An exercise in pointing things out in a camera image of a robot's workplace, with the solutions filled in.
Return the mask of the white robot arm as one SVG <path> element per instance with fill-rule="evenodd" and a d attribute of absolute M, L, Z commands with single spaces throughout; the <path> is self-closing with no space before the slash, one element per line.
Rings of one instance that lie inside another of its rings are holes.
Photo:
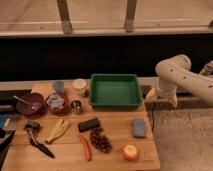
<path fill-rule="evenodd" d="M 165 98 L 176 107 L 176 92 L 181 87 L 213 106 L 213 60 L 206 63 L 199 73 L 190 69 L 190 58 L 184 54 L 160 61 L 155 67 L 158 75 L 156 85 L 147 93 L 146 100 Z"/>

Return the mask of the yellow-white gripper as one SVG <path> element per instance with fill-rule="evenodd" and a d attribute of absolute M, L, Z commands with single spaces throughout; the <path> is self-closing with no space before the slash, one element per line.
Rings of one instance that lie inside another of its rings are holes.
<path fill-rule="evenodd" d="M 166 99 L 170 104 L 174 107 L 177 107 L 177 95 L 176 94 L 169 94 L 168 92 L 164 92 L 160 89 L 152 87 L 149 92 L 146 94 L 145 100 L 146 101 L 155 101 L 158 98 Z"/>

